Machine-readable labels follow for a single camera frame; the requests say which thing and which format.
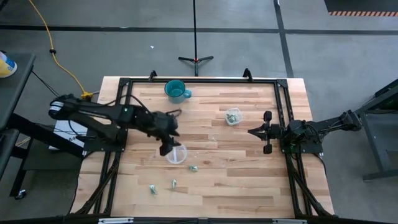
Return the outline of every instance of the clear container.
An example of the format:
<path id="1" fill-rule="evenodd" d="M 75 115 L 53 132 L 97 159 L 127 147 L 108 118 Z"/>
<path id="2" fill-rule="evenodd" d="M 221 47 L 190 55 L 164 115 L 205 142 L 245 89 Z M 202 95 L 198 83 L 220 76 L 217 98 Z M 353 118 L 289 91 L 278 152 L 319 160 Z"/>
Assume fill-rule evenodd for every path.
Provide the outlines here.
<path id="1" fill-rule="evenodd" d="M 180 164 L 187 158 L 188 150 L 184 145 L 173 147 L 166 155 L 166 159 L 172 164 Z"/>
<path id="2" fill-rule="evenodd" d="M 241 111 L 237 108 L 231 108 L 225 111 L 225 120 L 228 125 L 233 126 L 239 124 L 243 120 Z"/>

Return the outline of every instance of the concrete floor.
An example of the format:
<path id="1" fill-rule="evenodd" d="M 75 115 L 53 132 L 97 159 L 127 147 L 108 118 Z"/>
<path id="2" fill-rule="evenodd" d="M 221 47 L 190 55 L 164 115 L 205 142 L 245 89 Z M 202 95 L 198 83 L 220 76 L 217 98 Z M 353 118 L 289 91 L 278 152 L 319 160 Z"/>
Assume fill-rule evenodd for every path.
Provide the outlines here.
<path id="1" fill-rule="evenodd" d="M 71 26 L 191 27 L 187 0 L 35 0 L 49 24 Z M 280 0 L 286 29 L 396 30 L 398 17 L 331 17 L 323 0 Z M 277 28 L 272 0 L 198 0 L 198 27 Z M 27 1 L 15 0 L 0 12 L 0 22 L 41 24 Z M 78 75 L 88 91 L 99 90 L 105 75 L 193 75 L 178 56 L 193 56 L 191 33 L 52 32 L 59 61 Z M 314 120 L 359 108 L 372 94 L 398 78 L 396 35 L 287 35 L 295 77 L 304 78 Z M 80 94 L 48 53 L 43 31 L 0 30 L 9 52 L 33 52 L 34 70 L 59 93 Z M 202 76 L 238 77 L 248 67 L 255 77 L 286 77 L 278 34 L 200 33 L 199 57 L 215 58 L 200 67 Z M 30 77 L 17 112 L 53 124 L 47 116 L 53 98 Z M 331 133 L 323 143 L 328 183 L 337 215 L 396 222 L 398 178 L 363 182 L 376 171 L 366 135 Z M 10 160 L 0 183 L 0 219 L 48 217 L 68 212 L 77 172 L 29 172 L 20 201 L 9 198 L 19 161 Z"/>

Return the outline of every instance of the blue ceramic mug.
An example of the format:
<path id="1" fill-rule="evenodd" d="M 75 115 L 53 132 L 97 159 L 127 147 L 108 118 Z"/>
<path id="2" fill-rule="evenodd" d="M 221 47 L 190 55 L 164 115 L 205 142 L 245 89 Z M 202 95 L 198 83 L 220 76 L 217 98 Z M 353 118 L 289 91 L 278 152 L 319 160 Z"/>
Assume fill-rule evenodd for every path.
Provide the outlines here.
<path id="1" fill-rule="evenodd" d="M 181 80 L 171 80 L 164 86 L 164 91 L 169 96 L 172 103 L 182 103 L 186 98 L 191 98 L 192 92 L 185 89 L 185 84 Z"/>

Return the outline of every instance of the caster wheel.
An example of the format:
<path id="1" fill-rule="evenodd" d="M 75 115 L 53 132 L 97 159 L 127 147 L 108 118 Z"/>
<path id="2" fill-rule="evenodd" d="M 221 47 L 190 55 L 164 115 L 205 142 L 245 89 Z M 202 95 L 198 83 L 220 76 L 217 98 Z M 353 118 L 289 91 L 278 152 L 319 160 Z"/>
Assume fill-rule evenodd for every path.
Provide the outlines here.
<path id="1" fill-rule="evenodd" d="M 15 196 L 15 200 L 20 200 L 23 199 L 24 197 L 26 197 L 26 190 L 22 189 L 19 191 L 18 196 Z"/>

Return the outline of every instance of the wooden table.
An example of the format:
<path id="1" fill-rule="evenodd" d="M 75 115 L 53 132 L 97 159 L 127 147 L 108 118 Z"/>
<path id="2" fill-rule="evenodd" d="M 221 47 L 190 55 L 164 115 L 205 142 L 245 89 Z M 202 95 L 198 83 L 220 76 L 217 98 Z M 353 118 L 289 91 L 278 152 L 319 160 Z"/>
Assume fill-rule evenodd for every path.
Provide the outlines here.
<path id="1" fill-rule="evenodd" d="M 119 78 L 104 77 L 99 103 L 115 99 Z M 303 79 L 291 78 L 288 84 L 295 119 L 311 120 Z M 170 164 L 159 155 L 159 142 L 129 130 L 119 166 L 112 216 L 294 217 L 285 158 L 279 143 L 272 141 L 274 152 L 264 155 L 264 142 L 247 133 L 248 129 L 263 123 L 266 110 L 272 111 L 271 122 L 278 123 L 272 85 L 187 83 L 187 88 L 192 90 L 192 98 L 173 105 L 164 93 L 164 83 L 134 84 L 133 95 L 151 111 L 182 109 L 177 129 L 181 136 L 177 139 L 186 145 L 188 157 L 183 164 Z M 242 123 L 226 124 L 224 111 L 229 108 L 243 112 Z M 104 153 L 96 152 L 83 161 L 72 211 L 78 210 L 97 187 L 103 157 Z M 314 155 L 304 154 L 303 163 L 309 189 L 325 209 L 333 213 L 321 162 Z M 189 165 L 198 166 L 199 171 L 190 171 Z M 176 189 L 172 189 L 173 179 L 177 180 Z M 158 195 L 151 195 L 150 184 L 156 185 Z M 304 210 L 302 194 L 298 194 Z"/>

